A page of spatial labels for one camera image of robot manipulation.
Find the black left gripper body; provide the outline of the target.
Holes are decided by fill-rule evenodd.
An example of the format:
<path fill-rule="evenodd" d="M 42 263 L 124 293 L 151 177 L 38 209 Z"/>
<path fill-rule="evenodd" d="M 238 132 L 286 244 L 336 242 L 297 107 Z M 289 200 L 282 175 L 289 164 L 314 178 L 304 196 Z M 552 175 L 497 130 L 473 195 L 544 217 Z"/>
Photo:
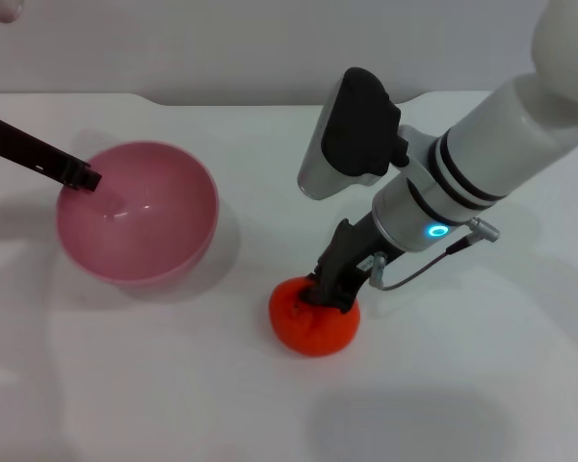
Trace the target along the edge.
<path fill-rule="evenodd" d="M 0 120 L 0 157 L 63 184 L 69 162 L 84 161 Z"/>

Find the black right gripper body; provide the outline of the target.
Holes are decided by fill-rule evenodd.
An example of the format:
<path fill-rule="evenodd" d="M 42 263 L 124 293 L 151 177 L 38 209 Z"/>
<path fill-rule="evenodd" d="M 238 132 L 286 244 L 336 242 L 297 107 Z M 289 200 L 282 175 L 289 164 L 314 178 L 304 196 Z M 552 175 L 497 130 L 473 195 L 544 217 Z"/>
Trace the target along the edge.
<path fill-rule="evenodd" d="M 361 288 L 370 277 L 371 270 L 361 269 L 359 265 L 377 252 L 382 252 L 388 263 L 405 253 L 381 233 L 371 213 L 355 224 L 344 218 L 319 257 L 315 271 L 337 273 L 338 286 Z"/>

